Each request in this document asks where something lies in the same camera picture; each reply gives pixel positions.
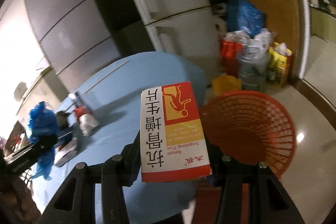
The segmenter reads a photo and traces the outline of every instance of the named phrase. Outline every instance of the human figure illustration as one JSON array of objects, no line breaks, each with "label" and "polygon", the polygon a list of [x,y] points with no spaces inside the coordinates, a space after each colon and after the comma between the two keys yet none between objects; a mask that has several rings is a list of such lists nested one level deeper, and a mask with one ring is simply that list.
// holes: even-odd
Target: human figure illustration
[{"label": "human figure illustration", "polygon": [[187,117],[188,111],[185,109],[185,105],[187,103],[190,103],[191,99],[186,99],[181,102],[180,86],[181,85],[176,87],[176,96],[174,94],[165,94],[165,93],[163,93],[163,95],[170,96],[172,100],[172,102],[169,102],[171,107],[177,112],[181,112],[182,116]]}]

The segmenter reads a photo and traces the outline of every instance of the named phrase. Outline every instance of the red plastic basket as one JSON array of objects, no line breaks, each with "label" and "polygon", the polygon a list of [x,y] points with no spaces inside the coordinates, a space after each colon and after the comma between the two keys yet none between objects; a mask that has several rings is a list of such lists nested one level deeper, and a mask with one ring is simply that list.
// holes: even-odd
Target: red plastic basket
[{"label": "red plastic basket", "polygon": [[204,133],[224,154],[255,165],[265,161],[280,178],[296,148],[295,128],[285,108],[257,91],[218,96],[200,110]]}]

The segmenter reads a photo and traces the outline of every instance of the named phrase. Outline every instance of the red and white box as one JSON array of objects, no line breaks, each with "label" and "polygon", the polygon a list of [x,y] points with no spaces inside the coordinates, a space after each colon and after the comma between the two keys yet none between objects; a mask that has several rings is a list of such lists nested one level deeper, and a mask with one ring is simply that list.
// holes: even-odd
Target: red and white box
[{"label": "red and white box", "polygon": [[190,82],[141,94],[143,182],[192,180],[212,171]]}]

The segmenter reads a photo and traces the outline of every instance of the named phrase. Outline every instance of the screw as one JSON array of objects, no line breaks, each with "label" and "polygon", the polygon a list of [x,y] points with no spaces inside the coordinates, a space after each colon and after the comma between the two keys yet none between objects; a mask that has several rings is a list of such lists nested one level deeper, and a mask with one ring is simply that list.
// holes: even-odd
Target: screw
[{"label": "screw", "polygon": [[121,160],[123,159],[123,157],[122,157],[122,155],[117,154],[117,155],[114,155],[114,156],[112,157],[112,159],[113,159],[114,161],[121,161]]},{"label": "screw", "polygon": [[262,169],[265,169],[268,167],[267,163],[265,163],[264,161],[259,162],[259,167]]},{"label": "screw", "polygon": [[224,155],[222,157],[222,161],[226,161],[226,162],[229,162],[231,160],[231,157],[229,155]]},{"label": "screw", "polygon": [[77,169],[83,169],[85,167],[85,163],[84,162],[80,162],[78,164],[76,164],[76,168]]}]

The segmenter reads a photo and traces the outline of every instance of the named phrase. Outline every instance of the table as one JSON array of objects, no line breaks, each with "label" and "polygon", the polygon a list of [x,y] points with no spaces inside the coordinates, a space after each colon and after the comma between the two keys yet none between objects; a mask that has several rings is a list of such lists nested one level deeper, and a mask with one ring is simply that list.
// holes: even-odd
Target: table
[{"label": "table", "polygon": [[[183,57],[164,52],[143,52],[118,60],[97,72],[77,90],[83,94],[126,60],[129,62],[83,95],[100,122],[91,136],[84,137],[75,123],[74,115],[69,117],[69,124],[73,124],[75,129],[74,136],[78,137],[78,155],[61,168],[53,166],[50,174],[52,180],[46,181],[43,177],[33,180],[34,195],[42,209],[78,162],[83,161],[88,165],[102,163],[134,141],[140,129],[140,95],[143,90],[190,81],[198,106],[203,104],[208,85],[203,70]],[[66,98],[58,110],[67,109],[71,104],[71,100]],[[180,213],[188,208],[194,194],[194,183],[191,181],[142,183],[141,173],[132,187],[124,187],[131,223],[153,223]],[[95,196],[96,221],[100,224],[100,184],[96,187]]]}]

